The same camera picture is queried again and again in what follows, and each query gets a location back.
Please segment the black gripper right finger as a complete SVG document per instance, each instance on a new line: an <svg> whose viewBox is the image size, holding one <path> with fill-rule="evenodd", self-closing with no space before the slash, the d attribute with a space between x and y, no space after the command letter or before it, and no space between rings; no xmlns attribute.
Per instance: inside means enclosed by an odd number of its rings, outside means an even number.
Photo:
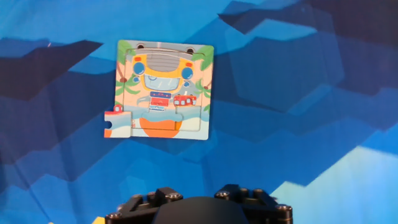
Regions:
<svg viewBox="0 0 398 224"><path fill-rule="evenodd" d="M238 184L227 184L214 194L214 198L233 202L249 223L293 224L293 209L280 204L262 189L247 189Z"/></svg>

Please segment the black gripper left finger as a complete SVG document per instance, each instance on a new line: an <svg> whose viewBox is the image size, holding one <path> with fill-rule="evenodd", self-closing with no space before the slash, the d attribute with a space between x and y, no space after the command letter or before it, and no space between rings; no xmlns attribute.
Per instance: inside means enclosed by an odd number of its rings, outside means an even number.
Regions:
<svg viewBox="0 0 398 224"><path fill-rule="evenodd" d="M182 200L183 195L170 187L162 187L146 195L133 195L116 212L104 218L105 224L151 224L162 205Z"/></svg>

